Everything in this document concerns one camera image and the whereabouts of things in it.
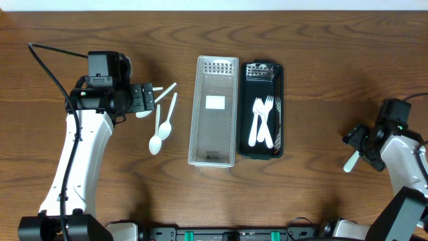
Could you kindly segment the mint green plastic fork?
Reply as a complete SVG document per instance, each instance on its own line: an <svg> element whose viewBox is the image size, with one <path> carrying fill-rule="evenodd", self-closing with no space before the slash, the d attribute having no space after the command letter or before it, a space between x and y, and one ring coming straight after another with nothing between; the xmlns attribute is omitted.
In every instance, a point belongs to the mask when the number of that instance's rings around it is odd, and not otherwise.
<svg viewBox="0 0 428 241"><path fill-rule="evenodd" d="M352 156L348 159L348 161L344 164L343 170L346 173L351 172L354 166L356 165L356 162L358 161L359 157L360 157L360 153L358 151L355 151L352 154Z"/></svg>

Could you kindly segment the pink plastic fork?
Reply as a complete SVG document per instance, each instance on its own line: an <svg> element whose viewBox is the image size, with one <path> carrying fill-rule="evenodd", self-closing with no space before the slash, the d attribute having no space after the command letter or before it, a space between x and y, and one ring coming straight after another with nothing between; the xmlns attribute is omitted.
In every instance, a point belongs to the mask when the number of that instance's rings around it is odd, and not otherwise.
<svg viewBox="0 0 428 241"><path fill-rule="evenodd" d="M263 117L264 116L264 112L265 112L265 108L264 108L264 102L262 100L259 102L259 106L258 106L257 110L258 110L259 115L261 117L261 124L260 124L259 131L264 131L264 130L269 129L268 122L266 122L264 120L264 117ZM266 146L267 146L268 149L272 149L274 147L274 143L272 141L272 136L270 135L270 133L267 134L267 136L266 136L266 138L265 138L264 141L265 141Z"/></svg>

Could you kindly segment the white plastic fork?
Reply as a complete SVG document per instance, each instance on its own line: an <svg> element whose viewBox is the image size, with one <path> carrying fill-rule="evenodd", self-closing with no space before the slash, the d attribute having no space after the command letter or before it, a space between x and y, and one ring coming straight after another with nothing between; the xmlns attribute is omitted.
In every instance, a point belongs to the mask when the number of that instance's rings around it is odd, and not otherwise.
<svg viewBox="0 0 428 241"><path fill-rule="evenodd" d="M258 123L258 118L259 118L259 112L257 110L258 106L259 106L259 102L261 101L261 98L256 98L253 104L253 121L251 124L251 129L249 132L249 138L248 138L248 145L250 147L254 147L256 144L256 140L257 140L257 123Z"/></svg>

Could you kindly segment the dark green plastic basket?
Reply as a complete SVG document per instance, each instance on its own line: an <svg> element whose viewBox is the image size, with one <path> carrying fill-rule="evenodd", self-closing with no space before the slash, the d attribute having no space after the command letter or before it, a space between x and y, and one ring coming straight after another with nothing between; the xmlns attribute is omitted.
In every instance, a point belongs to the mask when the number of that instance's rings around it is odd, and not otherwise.
<svg viewBox="0 0 428 241"><path fill-rule="evenodd" d="M272 107L265 122L273 141L273 147L256 141L249 145L253 124L253 104L256 98L265 102L273 98ZM284 153L284 67L267 60L245 62L240 67L239 104L237 117L237 152L250 159L279 159Z"/></svg>

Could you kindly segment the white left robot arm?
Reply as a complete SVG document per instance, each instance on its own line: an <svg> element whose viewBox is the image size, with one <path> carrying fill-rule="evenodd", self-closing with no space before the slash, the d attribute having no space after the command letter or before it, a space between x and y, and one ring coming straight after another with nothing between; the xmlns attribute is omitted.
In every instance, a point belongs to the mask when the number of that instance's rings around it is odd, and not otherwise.
<svg viewBox="0 0 428 241"><path fill-rule="evenodd" d="M40 213L45 212L47 216L60 215L62 182L70 155L73 155L66 186L65 215L70 216L74 210L82 210L84 214L96 216L96 188L102 158L115 125L115 119L108 114L106 108L95 107L95 102L101 99L102 94L107 94L108 101L112 101L114 93L106 89L75 88L71 91L70 98L77 104L79 143L73 151L76 124L74 115L69 114L66 118L66 139L56 176L40 206Z"/></svg>

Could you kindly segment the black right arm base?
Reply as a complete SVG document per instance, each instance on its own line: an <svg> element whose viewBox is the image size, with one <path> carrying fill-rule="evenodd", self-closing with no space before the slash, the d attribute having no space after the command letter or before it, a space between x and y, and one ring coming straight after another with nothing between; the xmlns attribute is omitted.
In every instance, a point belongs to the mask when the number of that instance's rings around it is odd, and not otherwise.
<svg viewBox="0 0 428 241"><path fill-rule="evenodd" d="M339 220L320 229L323 240L420 240L413 232L427 231L427 198L403 187L370 226Z"/></svg>

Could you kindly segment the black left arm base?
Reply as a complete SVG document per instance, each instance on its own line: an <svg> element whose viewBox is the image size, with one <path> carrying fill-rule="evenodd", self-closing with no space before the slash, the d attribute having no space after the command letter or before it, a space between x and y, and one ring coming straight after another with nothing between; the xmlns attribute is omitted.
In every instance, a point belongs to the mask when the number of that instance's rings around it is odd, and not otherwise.
<svg viewBox="0 0 428 241"><path fill-rule="evenodd" d="M91 214L74 211L65 217L68 240L113 241L111 233ZM46 211L36 216L24 216L18 227L19 240L64 240L59 216L47 216Z"/></svg>

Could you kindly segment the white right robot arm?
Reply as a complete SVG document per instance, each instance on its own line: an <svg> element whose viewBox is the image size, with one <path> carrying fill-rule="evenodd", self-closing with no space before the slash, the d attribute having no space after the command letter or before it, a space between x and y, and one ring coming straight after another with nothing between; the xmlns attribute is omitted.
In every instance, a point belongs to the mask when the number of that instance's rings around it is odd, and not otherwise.
<svg viewBox="0 0 428 241"><path fill-rule="evenodd" d="M344 166L345 172L363 159L376 171L389 172L394 194L408 187L427 197L427 163L419 133L391 123L371 129L358 124L342 140L355 149Z"/></svg>

